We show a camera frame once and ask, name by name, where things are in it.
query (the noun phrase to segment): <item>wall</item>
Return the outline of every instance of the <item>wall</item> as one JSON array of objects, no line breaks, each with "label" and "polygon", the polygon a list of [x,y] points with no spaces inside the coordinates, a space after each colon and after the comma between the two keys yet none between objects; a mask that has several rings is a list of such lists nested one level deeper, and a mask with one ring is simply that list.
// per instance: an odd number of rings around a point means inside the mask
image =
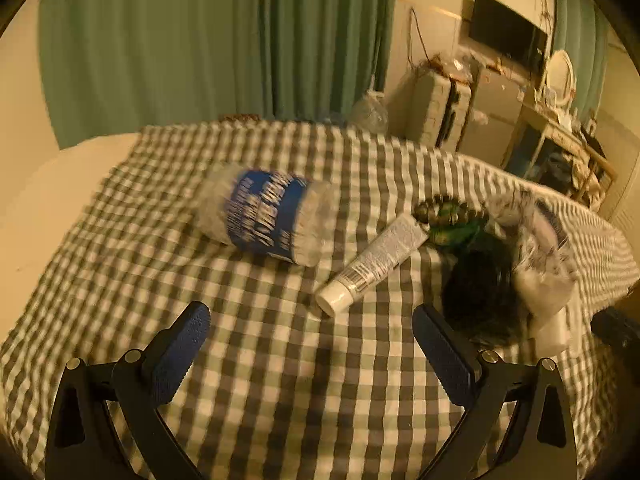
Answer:
[{"label": "wall", "polygon": [[[550,28],[542,19],[542,0],[498,1],[511,7],[536,26],[541,27],[550,36]],[[547,2],[551,13],[551,23],[553,23],[554,0],[547,0]],[[390,104],[390,130],[395,134],[404,127],[403,119],[412,90],[412,79],[408,73],[410,65],[407,60],[408,13],[411,6],[416,10],[420,30],[430,56],[440,51],[451,54],[457,50],[460,42],[460,30],[465,28],[462,18],[469,19],[472,9],[465,3],[465,0],[396,0],[385,85],[387,101]],[[414,63],[424,59],[415,28],[412,33],[412,57]]]},{"label": "wall", "polygon": [[601,215],[620,229],[640,263],[640,75],[611,34],[596,137],[620,174]]},{"label": "wall", "polygon": [[0,37],[0,218],[28,177],[58,152],[40,86],[39,1],[27,0]]},{"label": "wall", "polygon": [[640,75],[631,58],[609,45],[600,109],[640,137]]}]

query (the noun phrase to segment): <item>tube cap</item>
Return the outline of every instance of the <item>tube cap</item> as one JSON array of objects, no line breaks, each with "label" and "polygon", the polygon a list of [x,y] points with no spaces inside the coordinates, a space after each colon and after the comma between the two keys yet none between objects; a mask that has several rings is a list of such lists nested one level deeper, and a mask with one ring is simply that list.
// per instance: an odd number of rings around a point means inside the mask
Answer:
[{"label": "tube cap", "polygon": [[318,306],[329,316],[334,317],[353,303],[349,289],[337,280],[329,282],[316,294]]}]

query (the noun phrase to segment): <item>clutter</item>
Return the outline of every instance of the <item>clutter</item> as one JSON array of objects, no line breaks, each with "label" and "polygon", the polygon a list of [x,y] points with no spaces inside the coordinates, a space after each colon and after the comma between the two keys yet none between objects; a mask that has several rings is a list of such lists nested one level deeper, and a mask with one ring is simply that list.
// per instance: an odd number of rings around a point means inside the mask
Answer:
[{"label": "clutter", "polygon": [[333,198],[327,182],[227,164],[202,184],[196,225],[223,244],[312,267]]},{"label": "clutter", "polygon": [[589,209],[597,212],[607,195],[598,181],[598,175],[591,173],[591,168],[580,158],[568,154],[563,156],[571,167],[571,179],[574,188],[581,189],[585,184],[585,180],[587,181],[584,196],[587,197],[589,202]]},{"label": "clutter", "polygon": [[520,338],[526,318],[511,285],[511,251],[484,230],[487,211],[436,195],[419,204],[414,215],[428,224],[431,244],[458,257],[442,292],[447,322],[484,346]]},{"label": "clutter", "polygon": [[470,209],[450,196],[435,195],[397,217],[365,251],[316,294],[329,316],[351,306],[366,290],[384,280],[427,239],[438,248],[464,251],[482,232],[486,212]]},{"label": "clutter", "polygon": [[528,191],[492,197],[485,207],[511,248],[513,286],[532,316],[528,335],[538,354],[552,356],[579,344],[577,323],[567,327],[567,309],[579,304],[567,236],[556,216]]},{"label": "clutter", "polygon": [[431,67],[440,75],[471,86],[474,81],[469,64],[451,54],[441,52],[431,59]]},{"label": "clutter", "polygon": [[587,121],[587,124],[582,128],[583,134],[587,137],[595,137],[596,128],[598,127],[598,121],[595,117],[591,116]]}]

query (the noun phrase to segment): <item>gingham blanket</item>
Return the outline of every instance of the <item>gingham blanket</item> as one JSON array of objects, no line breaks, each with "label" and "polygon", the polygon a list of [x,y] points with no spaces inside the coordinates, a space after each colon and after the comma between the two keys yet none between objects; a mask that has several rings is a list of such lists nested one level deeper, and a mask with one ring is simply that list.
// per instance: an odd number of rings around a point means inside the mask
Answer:
[{"label": "gingham blanket", "polygon": [[[198,187],[225,161],[335,184],[337,215],[326,220],[334,235],[318,267],[243,253],[194,227]],[[438,305],[451,262],[423,246],[335,320],[308,306],[334,272],[425,197],[446,192],[479,206],[522,185],[463,156],[356,130],[264,122],[145,129],[66,234],[2,345],[12,443],[42,478],[65,362],[109,362],[144,348],[190,300],[201,300],[212,311],[209,338],[161,413],[206,478],[416,478],[462,414],[411,329],[414,307]],[[559,195],[544,200],[568,233],[582,303],[582,352],[566,352],[558,364],[583,475],[614,418],[610,354],[590,335],[590,317],[622,296],[638,269],[619,231]],[[519,348],[505,354],[535,360]],[[134,469],[148,475],[118,413],[116,427]]]}]

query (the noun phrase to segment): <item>tv screen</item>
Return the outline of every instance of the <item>tv screen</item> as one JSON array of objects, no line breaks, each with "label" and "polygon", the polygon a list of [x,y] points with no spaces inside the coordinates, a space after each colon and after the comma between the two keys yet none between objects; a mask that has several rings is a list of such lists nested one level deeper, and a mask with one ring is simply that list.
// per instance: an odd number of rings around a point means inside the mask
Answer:
[{"label": "tv screen", "polygon": [[542,70],[546,34],[496,0],[475,0],[469,37],[490,46],[534,73]]}]

